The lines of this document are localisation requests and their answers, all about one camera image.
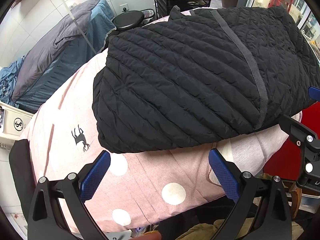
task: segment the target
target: blue bedsheet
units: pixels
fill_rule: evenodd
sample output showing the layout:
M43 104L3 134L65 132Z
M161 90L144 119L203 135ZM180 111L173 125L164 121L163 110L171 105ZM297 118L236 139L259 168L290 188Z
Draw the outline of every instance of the blue bedsheet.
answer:
M115 29L113 12L106 0L93 8L86 36L97 52L101 52L107 35ZM37 111L47 99L71 77L94 52L83 37L79 37L61 52L42 76L16 101L16 104Z
M19 70L22 66L24 57L19 58L11 63L9 67L0 70L0 101L10 106L16 106L11 96L17 81Z

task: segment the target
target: yellow item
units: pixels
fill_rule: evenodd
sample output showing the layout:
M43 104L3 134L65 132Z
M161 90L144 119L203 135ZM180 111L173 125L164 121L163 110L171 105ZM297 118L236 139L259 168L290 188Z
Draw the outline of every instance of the yellow item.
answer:
M223 224L224 220L216 220L213 225L208 224L198 224L193 228L189 229L188 232L179 236L176 240L210 240L210 238L218 231L220 226ZM253 218L247 218L244 221L242 228L240 229L237 238L245 236L250 226L253 222ZM298 237L303 233L303 229L300 225L292 222L292 240L298 239Z

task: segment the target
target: pink fabric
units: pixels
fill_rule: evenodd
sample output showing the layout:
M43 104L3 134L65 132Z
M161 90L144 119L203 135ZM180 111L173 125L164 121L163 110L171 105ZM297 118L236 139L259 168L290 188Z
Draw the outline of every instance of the pink fabric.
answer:
M21 135L30 141L35 179L65 178L79 172L103 150L92 112L92 84L106 62L108 50L84 64L43 104ZM74 135L86 142L76 145ZM286 140L279 126L218 143L226 159L242 171L256 174ZM111 166L94 197L85 202L105 232L159 222L224 195L215 185L208 164L215 144L139 154L111 154ZM60 201L70 228L77 232L64 200Z

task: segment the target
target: metal screw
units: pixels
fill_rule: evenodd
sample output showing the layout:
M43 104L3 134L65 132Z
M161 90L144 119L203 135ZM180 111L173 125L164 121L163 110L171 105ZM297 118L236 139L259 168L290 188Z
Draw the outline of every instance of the metal screw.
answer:
M76 177L76 174L75 173L70 173L68 175L68 179L74 179Z
M274 176L273 179L276 181L276 182L279 182L281 181L280 177L279 176Z
M248 172L248 171L245 171L244 173L242 173L242 175L243 175L246 179L251 178L251 173Z
M45 177L41 177L41 178L39 179L39 182L40 182L40 183L44 183L44 182L45 182Z
M308 141L308 142L312 142L312 141L313 141L313 137L312 137L311 135L308 135L308 136L307 136L307 141Z
M311 163L307 163L306 164L306 172L311 172L313 170L313 166L312 166L312 164Z

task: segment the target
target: power outlet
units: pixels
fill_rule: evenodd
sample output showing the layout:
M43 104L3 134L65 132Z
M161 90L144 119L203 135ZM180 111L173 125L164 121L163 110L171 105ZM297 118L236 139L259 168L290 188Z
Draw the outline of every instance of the power outlet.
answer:
M129 11L129 6L127 3L120 5L121 12Z

